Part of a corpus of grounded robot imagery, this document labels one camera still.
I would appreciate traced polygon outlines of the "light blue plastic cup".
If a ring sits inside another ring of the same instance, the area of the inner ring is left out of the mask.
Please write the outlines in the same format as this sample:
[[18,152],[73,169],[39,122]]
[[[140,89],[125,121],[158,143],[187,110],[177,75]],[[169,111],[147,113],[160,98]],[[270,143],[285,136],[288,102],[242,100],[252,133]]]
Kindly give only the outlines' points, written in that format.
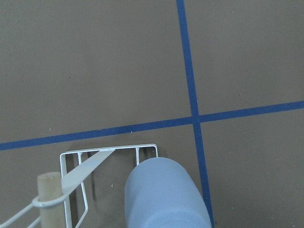
[[155,157],[136,166],[124,190],[128,228],[210,228],[203,198],[176,161]]

